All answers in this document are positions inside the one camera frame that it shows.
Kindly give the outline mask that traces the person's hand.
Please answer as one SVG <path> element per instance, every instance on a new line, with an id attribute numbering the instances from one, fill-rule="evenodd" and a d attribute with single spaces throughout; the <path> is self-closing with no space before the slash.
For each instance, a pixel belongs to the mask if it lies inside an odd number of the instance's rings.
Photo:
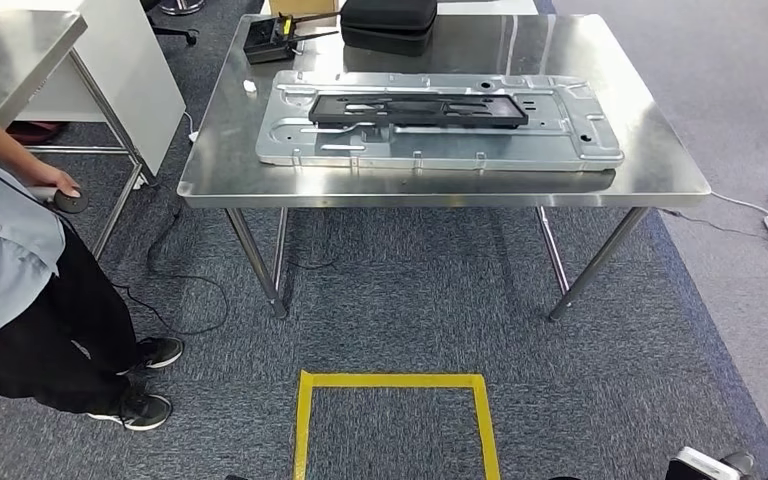
<path id="1" fill-rule="evenodd" d="M 35 182 L 40 186 L 56 187 L 58 191 L 72 198 L 81 196 L 79 184 L 66 172 L 43 164 L 36 174 Z"/>

